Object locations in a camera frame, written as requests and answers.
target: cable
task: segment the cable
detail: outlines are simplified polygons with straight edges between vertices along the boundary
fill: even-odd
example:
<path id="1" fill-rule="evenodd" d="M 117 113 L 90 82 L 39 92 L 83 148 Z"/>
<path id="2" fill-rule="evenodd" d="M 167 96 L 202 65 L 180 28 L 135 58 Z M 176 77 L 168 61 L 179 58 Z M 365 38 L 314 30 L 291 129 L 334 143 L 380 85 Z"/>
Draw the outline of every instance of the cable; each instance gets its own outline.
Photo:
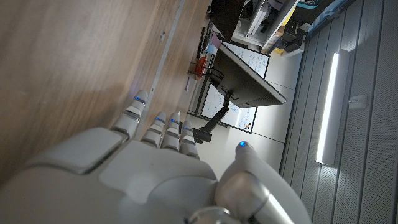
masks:
<path id="1" fill-rule="evenodd" d="M 200 66 L 200 67 L 202 67 L 202 68 L 205 68 L 205 69 L 212 69 L 212 70 L 216 70 L 217 72 L 219 72 L 222 76 L 225 76 L 220 70 L 218 70 L 218 69 L 215 69 L 215 68 L 209 68 L 209 67 L 204 67 L 203 65 L 200 65 L 200 64 L 198 64 L 198 63 L 195 63 L 195 62 L 191 62 L 191 65 L 198 65 L 198 66 Z"/>
<path id="2" fill-rule="evenodd" d="M 195 72 L 191 72 L 191 71 L 188 71 L 189 73 L 191 73 L 191 74 L 194 74 L 194 75 L 214 75 L 214 76 L 216 76 L 217 78 L 219 78 L 219 79 L 223 79 L 223 78 L 221 78 L 220 76 L 218 76 L 218 75 L 216 75 L 216 74 L 213 74 L 213 73 L 205 73 L 205 74 L 198 74 L 198 73 L 195 73 Z"/>

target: monitor stand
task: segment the monitor stand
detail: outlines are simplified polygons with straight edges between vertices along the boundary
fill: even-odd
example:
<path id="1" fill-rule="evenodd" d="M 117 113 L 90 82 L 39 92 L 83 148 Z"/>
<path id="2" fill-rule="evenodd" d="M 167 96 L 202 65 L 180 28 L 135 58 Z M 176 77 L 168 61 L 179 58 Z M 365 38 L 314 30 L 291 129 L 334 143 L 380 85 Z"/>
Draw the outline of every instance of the monitor stand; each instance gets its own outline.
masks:
<path id="1" fill-rule="evenodd" d="M 232 94 L 230 92 L 225 94 L 223 107 L 217 112 L 217 114 L 215 114 L 214 117 L 211 118 L 204 127 L 201 127 L 199 128 L 199 130 L 196 131 L 194 130 L 193 136 L 196 143 L 201 144 L 203 143 L 203 141 L 211 141 L 211 131 L 217 126 L 217 124 L 225 117 L 225 115 L 229 111 L 229 99 L 231 98 L 231 95 Z"/>

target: wooden surface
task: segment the wooden surface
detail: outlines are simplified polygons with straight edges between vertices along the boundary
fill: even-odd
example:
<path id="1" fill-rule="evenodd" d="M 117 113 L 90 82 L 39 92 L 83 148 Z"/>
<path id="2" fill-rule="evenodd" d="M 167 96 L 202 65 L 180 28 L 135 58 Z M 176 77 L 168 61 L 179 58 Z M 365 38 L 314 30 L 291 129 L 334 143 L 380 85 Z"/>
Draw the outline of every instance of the wooden surface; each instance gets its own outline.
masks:
<path id="1" fill-rule="evenodd" d="M 188 81 L 189 73 L 187 71 L 192 55 L 196 56 L 202 24 L 206 16 L 206 13 L 203 12 L 206 12 L 207 7 L 202 1 L 185 1 L 154 97 L 149 105 L 149 112 L 145 120 L 144 131 L 140 133 L 141 136 L 144 135 L 160 110 L 167 116 L 181 110 L 180 120 L 185 120 L 193 94 L 193 88 L 189 92 L 184 90 Z"/>
<path id="2" fill-rule="evenodd" d="M 150 90 L 179 3 L 0 2 L 0 183 L 71 135 L 109 128 L 138 90 Z M 160 110 L 186 112 L 184 71 L 206 9 L 185 1 L 147 121 Z"/>

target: robotic hand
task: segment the robotic hand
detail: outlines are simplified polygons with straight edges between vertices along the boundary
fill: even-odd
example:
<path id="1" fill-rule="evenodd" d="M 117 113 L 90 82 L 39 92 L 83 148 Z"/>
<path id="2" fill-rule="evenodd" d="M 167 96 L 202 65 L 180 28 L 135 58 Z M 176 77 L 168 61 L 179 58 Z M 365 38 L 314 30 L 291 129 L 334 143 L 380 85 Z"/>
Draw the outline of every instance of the robotic hand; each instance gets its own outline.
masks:
<path id="1" fill-rule="evenodd" d="M 141 141 L 141 90 L 111 130 L 31 159 L 0 189 L 1 223 L 310 223 L 299 197 L 249 143 L 218 182 L 189 121 L 160 112 Z"/>

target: ribbed panel wall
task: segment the ribbed panel wall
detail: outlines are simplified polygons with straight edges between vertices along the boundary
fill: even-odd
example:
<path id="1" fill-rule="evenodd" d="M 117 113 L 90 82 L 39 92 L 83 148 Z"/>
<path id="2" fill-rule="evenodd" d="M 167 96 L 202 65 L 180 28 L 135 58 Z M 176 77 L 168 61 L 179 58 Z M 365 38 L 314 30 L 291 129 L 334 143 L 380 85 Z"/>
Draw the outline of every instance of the ribbed panel wall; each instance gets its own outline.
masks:
<path id="1" fill-rule="evenodd" d="M 357 0 L 306 44 L 280 174 L 314 223 L 395 223 L 398 1 Z M 333 54 L 350 52 L 333 165 L 315 162 Z M 367 95 L 365 109 L 348 100 Z"/>

